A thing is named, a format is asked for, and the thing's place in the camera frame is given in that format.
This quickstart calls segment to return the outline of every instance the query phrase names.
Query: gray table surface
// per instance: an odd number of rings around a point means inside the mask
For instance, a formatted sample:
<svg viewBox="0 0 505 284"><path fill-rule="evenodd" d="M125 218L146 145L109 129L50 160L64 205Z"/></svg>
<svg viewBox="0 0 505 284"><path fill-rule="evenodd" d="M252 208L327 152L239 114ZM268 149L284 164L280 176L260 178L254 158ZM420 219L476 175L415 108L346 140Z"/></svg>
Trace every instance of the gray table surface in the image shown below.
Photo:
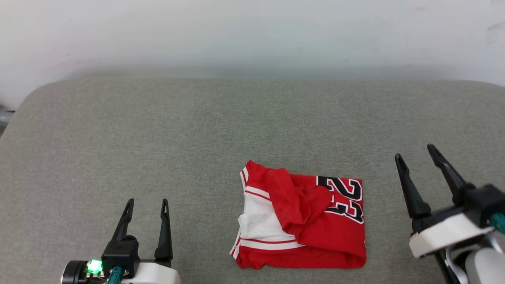
<svg viewBox="0 0 505 284"><path fill-rule="evenodd" d="M58 283L100 256L128 198L141 258L170 202L183 283L442 283L416 260L394 154L432 208L450 204L426 151L469 181L505 188L505 88L467 81L128 79L36 90L0 138L0 282ZM238 172L252 159L292 173L362 178L362 269L238 268Z"/></svg>

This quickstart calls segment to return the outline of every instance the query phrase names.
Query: white wall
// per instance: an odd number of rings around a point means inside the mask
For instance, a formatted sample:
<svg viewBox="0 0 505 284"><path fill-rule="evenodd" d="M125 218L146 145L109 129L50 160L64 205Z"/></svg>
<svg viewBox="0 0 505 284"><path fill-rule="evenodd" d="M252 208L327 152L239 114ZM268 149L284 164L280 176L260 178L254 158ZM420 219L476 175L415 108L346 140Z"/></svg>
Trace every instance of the white wall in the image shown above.
<svg viewBox="0 0 505 284"><path fill-rule="evenodd" d="M94 75L505 84L505 0L0 0L0 104Z"/></svg>

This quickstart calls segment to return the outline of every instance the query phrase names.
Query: folded jersey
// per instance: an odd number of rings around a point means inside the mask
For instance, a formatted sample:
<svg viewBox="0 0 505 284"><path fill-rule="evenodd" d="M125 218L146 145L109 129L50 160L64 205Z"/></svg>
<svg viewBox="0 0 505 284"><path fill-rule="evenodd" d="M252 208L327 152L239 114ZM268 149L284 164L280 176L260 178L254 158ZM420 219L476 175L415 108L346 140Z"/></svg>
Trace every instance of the folded jersey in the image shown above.
<svg viewBox="0 0 505 284"><path fill-rule="evenodd" d="M290 175L249 161L230 251L241 268L359 268L366 262L362 181Z"/></svg>

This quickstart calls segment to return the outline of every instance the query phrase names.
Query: red stripe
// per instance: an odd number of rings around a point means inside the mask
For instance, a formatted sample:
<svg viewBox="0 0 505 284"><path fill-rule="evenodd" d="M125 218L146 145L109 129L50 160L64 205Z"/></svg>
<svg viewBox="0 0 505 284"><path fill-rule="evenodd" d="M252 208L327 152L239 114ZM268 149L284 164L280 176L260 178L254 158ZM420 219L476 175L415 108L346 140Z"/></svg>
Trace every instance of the red stripe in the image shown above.
<svg viewBox="0 0 505 284"><path fill-rule="evenodd" d="M244 191L244 192L249 193L249 194L254 194L254 195L256 195L256 196L262 197L262 198L264 198L264 199L266 199L266 200L270 201L270 199L268 199L268 198L266 198L266 197L262 196L261 194L257 194L257 193L250 192L250 191Z"/></svg>
<svg viewBox="0 0 505 284"><path fill-rule="evenodd" d="M262 243L262 244L286 244L286 243L295 243L296 242L296 240L278 241L278 242L268 242L268 241L254 240L254 239L247 239L247 240L251 241L251 242Z"/></svg>
<svg viewBox="0 0 505 284"><path fill-rule="evenodd" d="M242 178L244 179L244 184L245 184L245 186L247 186L247 180L245 180L245 173L244 173L244 170L242 170L242 171L240 172L240 174L242 175Z"/></svg>

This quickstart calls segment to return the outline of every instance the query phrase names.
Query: green led light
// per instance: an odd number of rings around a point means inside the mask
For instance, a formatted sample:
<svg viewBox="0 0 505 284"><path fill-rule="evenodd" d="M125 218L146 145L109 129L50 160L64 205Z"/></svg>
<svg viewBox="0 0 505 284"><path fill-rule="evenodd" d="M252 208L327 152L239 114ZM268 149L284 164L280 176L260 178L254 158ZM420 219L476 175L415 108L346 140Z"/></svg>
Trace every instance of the green led light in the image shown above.
<svg viewBox="0 0 505 284"><path fill-rule="evenodd" d="M93 259L88 262L88 273L99 274L103 270L102 261Z"/></svg>

